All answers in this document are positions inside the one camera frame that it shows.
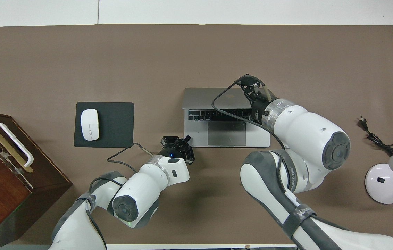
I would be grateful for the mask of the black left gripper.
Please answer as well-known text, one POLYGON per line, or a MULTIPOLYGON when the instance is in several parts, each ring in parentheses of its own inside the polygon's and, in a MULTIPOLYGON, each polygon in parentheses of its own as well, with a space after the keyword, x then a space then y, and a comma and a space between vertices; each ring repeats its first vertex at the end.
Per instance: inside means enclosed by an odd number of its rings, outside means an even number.
POLYGON ((182 158, 188 165, 191 165, 195 161, 195 155, 189 144, 190 139, 189 135, 182 138, 182 141, 178 136, 164 136, 161 140, 163 147, 158 154, 168 158, 182 158))

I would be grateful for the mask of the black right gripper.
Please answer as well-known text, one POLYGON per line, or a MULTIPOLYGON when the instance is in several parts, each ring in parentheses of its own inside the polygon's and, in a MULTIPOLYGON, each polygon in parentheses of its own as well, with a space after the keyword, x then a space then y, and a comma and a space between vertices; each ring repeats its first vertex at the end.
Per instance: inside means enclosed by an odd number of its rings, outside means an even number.
POLYGON ((243 91, 253 91, 250 94, 251 99, 251 117, 258 124, 262 124, 262 116, 266 107, 270 104, 267 96, 260 92, 263 82, 252 75, 245 74, 235 81, 235 84, 242 88, 243 91))

